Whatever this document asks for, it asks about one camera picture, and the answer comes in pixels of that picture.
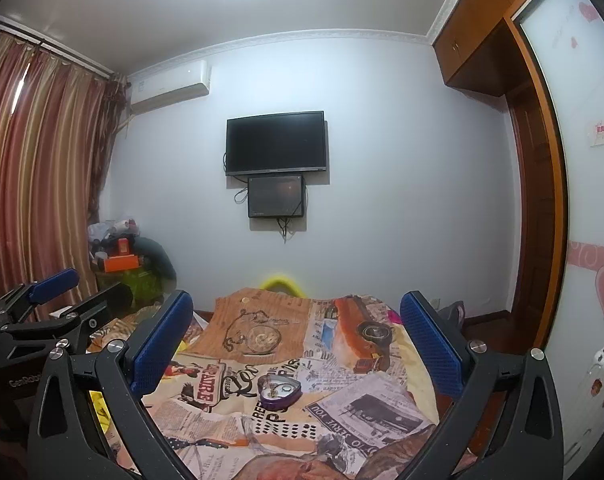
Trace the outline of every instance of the white wall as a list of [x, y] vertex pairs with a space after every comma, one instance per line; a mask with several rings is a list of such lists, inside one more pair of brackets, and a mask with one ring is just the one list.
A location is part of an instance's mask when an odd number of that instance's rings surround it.
[[[313, 298], [419, 289], [472, 316], [512, 278], [512, 158], [502, 110], [447, 88], [430, 46], [319, 39], [217, 54], [211, 93], [119, 134], [102, 203], [160, 242], [200, 309], [283, 272]], [[324, 110], [330, 184], [308, 176], [306, 219], [283, 243], [224, 176], [228, 118]]]
[[[578, 386], [604, 347], [596, 290], [596, 271], [604, 267], [604, 145], [589, 142], [604, 121], [604, 22], [589, 0], [544, 0], [523, 26], [554, 102], [566, 159], [572, 244], [546, 348], [566, 428], [583, 409], [574, 404]], [[572, 246], [582, 248], [582, 257]], [[566, 449], [566, 431], [564, 437]], [[564, 476], [577, 465], [571, 462]]]

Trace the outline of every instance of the curtain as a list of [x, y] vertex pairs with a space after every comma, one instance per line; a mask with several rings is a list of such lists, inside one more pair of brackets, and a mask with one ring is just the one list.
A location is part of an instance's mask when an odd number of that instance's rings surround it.
[[78, 287], [41, 307], [38, 317], [45, 317], [96, 292], [86, 228], [96, 216], [124, 92], [118, 82], [0, 34], [0, 45], [5, 44], [0, 49], [0, 296], [18, 283], [73, 267]]

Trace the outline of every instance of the wooden cabinet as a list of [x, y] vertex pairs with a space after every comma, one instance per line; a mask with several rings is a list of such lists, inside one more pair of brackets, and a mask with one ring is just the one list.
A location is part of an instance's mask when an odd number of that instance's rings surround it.
[[515, 0], [460, 0], [433, 45], [445, 83], [490, 35]]

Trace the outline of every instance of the silver bolt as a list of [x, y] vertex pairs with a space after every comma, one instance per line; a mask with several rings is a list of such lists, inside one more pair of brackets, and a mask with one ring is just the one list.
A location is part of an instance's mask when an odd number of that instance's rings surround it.
[[60, 359], [63, 355], [64, 355], [64, 350], [61, 348], [58, 348], [57, 346], [53, 350], [51, 350], [51, 352], [48, 353], [48, 356], [53, 360]]
[[483, 354], [486, 352], [486, 343], [484, 341], [480, 341], [479, 339], [474, 339], [471, 341], [471, 350], [476, 354]]
[[116, 354], [124, 348], [124, 341], [122, 339], [114, 339], [106, 345], [106, 349], [112, 354]]
[[544, 352], [541, 351], [539, 348], [532, 348], [531, 357], [533, 357], [536, 361], [541, 361], [542, 359], [544, 359]]

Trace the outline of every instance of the air conditioner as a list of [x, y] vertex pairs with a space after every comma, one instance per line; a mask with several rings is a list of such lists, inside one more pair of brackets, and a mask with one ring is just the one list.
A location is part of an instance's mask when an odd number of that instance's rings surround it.
[[131, 88], [131, 111], [135, 114], [208, 95], [211, 69], [205, 60], [185, 63], [176, 68], [137, 80]]

